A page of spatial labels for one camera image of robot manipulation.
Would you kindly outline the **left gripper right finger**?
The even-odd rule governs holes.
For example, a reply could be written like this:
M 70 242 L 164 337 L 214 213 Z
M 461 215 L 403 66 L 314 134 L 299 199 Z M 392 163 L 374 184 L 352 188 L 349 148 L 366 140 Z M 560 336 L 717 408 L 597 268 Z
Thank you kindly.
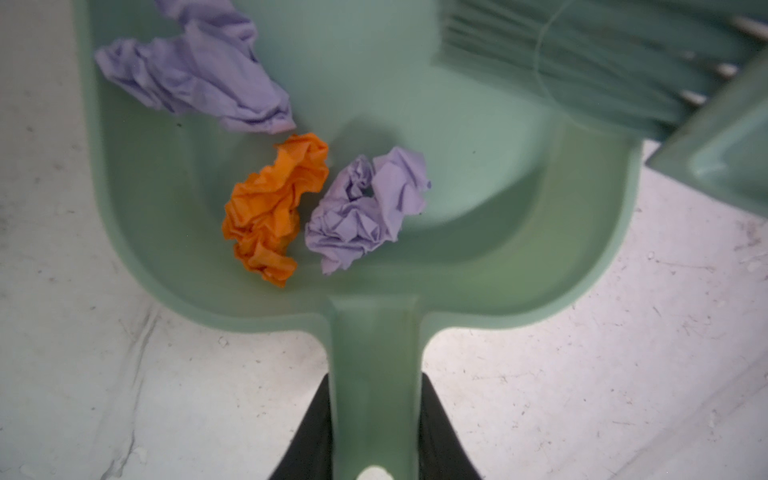
M 464 451 L 436 390 L 423 373 L 418 429 L 421 480 L 480 480 Z

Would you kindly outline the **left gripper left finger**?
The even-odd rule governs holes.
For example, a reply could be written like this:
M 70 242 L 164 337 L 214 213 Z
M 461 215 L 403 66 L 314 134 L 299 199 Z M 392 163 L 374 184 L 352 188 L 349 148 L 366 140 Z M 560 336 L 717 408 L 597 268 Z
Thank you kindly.
M 325 375 L 270 480 L 331 480 L 332 419 Z

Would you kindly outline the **green plastic dustpan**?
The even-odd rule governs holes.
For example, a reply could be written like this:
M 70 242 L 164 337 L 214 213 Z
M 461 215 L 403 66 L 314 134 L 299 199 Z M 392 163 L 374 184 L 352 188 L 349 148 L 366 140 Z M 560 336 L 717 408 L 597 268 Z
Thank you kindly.
M 285 287 L 247 272 L 224 205 L 275 139 L 142 106 L 96 48 L 176 26 L 150 1 L 77 1 L 73 18 L 97 204 L 123 264 L 165 307 L 231 332 L 300 330 L 330 365 L 333 475 L 414 479 L 423 351 L 452 327 L 544 320 L 605 271 L 634 207 L 641 145 L 578 127 L 523 95 L 440 65 L 435 1 L 240 1 L 298 127 L 340 169 L 394 146 L 425 156 L 423 214 L 395 243 L 324 276 L 302 241 Z

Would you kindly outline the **green hand brush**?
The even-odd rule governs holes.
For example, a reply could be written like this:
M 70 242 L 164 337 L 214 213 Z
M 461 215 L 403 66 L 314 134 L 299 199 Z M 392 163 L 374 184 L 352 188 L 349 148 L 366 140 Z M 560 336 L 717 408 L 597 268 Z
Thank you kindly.
M 582 126 L 654 140 L 648 166 L 767 213 L 763 1 L 443 1 L 442 49 Z

